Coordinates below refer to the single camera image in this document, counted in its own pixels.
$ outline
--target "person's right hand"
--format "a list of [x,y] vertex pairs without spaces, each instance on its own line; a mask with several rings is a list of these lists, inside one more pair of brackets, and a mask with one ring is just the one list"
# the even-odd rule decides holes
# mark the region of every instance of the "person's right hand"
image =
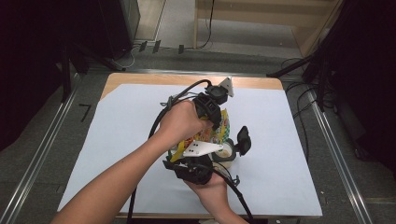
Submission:
[[184,181],[199,197],[201,204],[217,222],[223,223],[246,223],[238,216],[228,203],[227,184],[224,179],[213,174],[205,185],[195,185]]

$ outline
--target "wooden table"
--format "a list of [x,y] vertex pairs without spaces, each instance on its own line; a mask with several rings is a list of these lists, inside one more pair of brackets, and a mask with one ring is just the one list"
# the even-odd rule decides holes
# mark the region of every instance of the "wooden table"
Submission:
[[[59,210],[95,176],[147,140],[159,102],[207,78],[218,85],[225,77],[203,75],[112,74]],[[224,105],[230,116],[230,138],[249,128],[252,149],[231,166],[239,190],[255,218],[320,217],[321,209],[304,159],[286,94],[275,78],[233,77],[234,97]],[[192,91],[203,91],[203,86]],[[196,195],[175,173],[163,167],[165,155],[137,187],[134,217],[209,218]],[[245,210],[229,190],[232,209]],[[126,216],[129,202],[120,211]]]
[[[213,20],[245,21],[291,27],[303,56],[318,44],[336,20],[342,0],[216,0]],[[211,0],[195,0],[194,47],[198,19],[209,19]]]

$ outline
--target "floor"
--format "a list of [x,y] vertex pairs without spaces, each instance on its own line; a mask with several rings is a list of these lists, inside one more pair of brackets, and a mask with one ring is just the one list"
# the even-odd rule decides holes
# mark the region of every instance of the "floor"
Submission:
[[[191,13],[189,10],[193,2],[192,0],[166,1],[164,11],[161,12],[162,19],[158,32],[155,35],[151,32],[150,36],[151,38],[156,36],[156,40],[161,39],[162,47],[170,49],[160,49],[155,54],[149,49],[142,52],[135,50],[133,57],[127,55],[117,61],[125,65],[131,64],[131,66],[125,66],[125,72],[194,71],[199,73],[204,71],[232,73],[246,77],[265,77],[265,74],[275,72],[294,62],[294,60],[286,61],[287,59],[301,57],[288,27],[266,26],[262,29],[270,31],[269,33],[256,33],[261,29],[258,28],[254,29],[256,31],[250,33],[249,37],[245,37],[240,34],[249,32],[246,24],[227,24],[221,21],[213,23],[214,33],[211,38],[213,45],[209,45],[208,49],[178,54],[179,44],[187,47],[192,43],[191,19],[188,20],[187,16]],[[181,12],[186,13],[184,19],[182,19],[183,13]],[[205,21],[201,21],[200,26],[205,29]],[[235,37],[221,42],[230,34]],[[199,40],[202,42],[205,40],[204,32],[201,32]],[[285,91],[288,91],[292,114],[299,110],[297,103],[301,109],[303,105],[308,105],[312,101],[310,94],[304,93],[308,88],[305,84],[288,90],[291,83],[301,81],[302,72],[303,69],[298,69],[281,78]],[[73,101],[65,109],[67,113],[62,117],[62,125],[56,130],[57,134],[51,139],[47,151],[43,151],[46,159],[37,167],[39,172],[31,176],[34,183],[25,186],[27,194],[21,196],[22,204],[17,207],[16,216],[10,221],[2,218],[0,223],[50,222],[62,199],[68,177],[82,148],[95,107],[110,73],[111,71],[101,64],[90,61],[89,73],[74,78],[73,86],[77,88]],[[20,139],[0,152],[1,214],[6,211],[11,195],[18,189],[35,154],[42,148],[41,141],[46,136],[46,131],[61,106],[59,102],[61,95],[62,88],[48,99],[46,105],[26,127]],[[87,112],[87,107],[83,105],[91,105],[92,108]],[[273,218],[269,220],[270,223],[393,223],[396,218],[394,212],[396,211],[396,181],[390,171],[379,162],[360,161],[355,157],[354,147],[343,123],[332,109],[326,109],[325,113],[319,115],[324,115],[331,125],[332,134],[346,162],[346,168],[356,184],[358,193],[364,199],[369,221],[361,220],[356,207],[352,205],[348,185],[340,175],[339,163],[334,159],[329,140],[325,137],[323,127],[318,122],[319,116],[313,105],[301,113],[302,120],[296,117],[295,124],[304,151],[309,151],[308,164],[323,210],[323,217],[303,220]],[[125,223],[125,219],[116,218],[113,223]]]

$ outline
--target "gray carpet floor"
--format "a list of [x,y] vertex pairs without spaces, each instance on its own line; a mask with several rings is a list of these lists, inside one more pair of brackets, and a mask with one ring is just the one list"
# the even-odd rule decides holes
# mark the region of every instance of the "gray carpet floor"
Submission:
[[[118,60],[118,63],[127,64],[131,60],[130,56],[125,56]],[[152,69],[157,69],[161,71],[223,72],[246,77],[264,77],[266,73],[279,70],[284,61],[285,59],[280,58],[205,51],[186,51],[183,54],[177,54],[176,49],[160,49],[158,53],[152,54],[147,49],[140,53],[134,53],[134,65],[126,68],[125,72],[142,71],[139,69],[152,72]],[[90,71],[87,75],[81,75],[82,80],[73,104],[21,208],[16,223],[49,223],[56,213],[64,188],[89,130],[106,79],[112,73],[99,63],[89,62]],[[301,72],[295,71],[291,75],[281,78],[285,89],[292,81],[300,80]],[[297,99],[306,88],[305,85],[302,85],[288,92],[292,114],[297,111]],[[6,209],[12,192],[21,180],[50,126],[59,108],[61,97],[62,88],[48,99],[17,142],[0,152],[1,213]],[[304,97],[301,107],[308,103],[308,98]],[[92,109],[83,121],[81,120],[87,108],[80,104],[92,105]],[[390,171],[376,161],[356,159],[354,147],[341,120],[331,109],[327,109],[326,114],[361,195],[367,199],[367,206],[374,223],[393,223],[396,219],[396,202],[394,201],[396,182]],[[323,217],[301,220],[300,223],[359,223],[313,110],[309,108],[301,116],[309,140],[309,168],[318,192]],[[298,119],[295,120],[295,124],[303,148],[306,149],[302,124]],[[296,223],[296,221],[292,218],[271,219],[270,223]],[[125,220],[116,218],[114,223],[125,223]]]

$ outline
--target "white tabletop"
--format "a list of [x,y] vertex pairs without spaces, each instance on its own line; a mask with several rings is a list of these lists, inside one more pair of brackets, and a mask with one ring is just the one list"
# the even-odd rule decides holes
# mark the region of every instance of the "white tabletop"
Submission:
[[[184,86],[123,84],[102,99],[85,144],[70,176],[58,210],[90,180],[145,142],[162,110],[160,102]],[[193,89],[203,91],[202,87]],[[246,125],[252,148],[233,161],[230,172],[256,217],[320,217],[311,174],[282,90],[234,88],[234,98],[222,105],[229,114],[230,138]],[[134,212],[139,216],[164,214],[207,215],[197,196],[173,171],[163,167],[165,154],[148,170],[137,187]],[[246,212],[229,189],[232,209]],[[129,201],[120,210],[128,213]]]

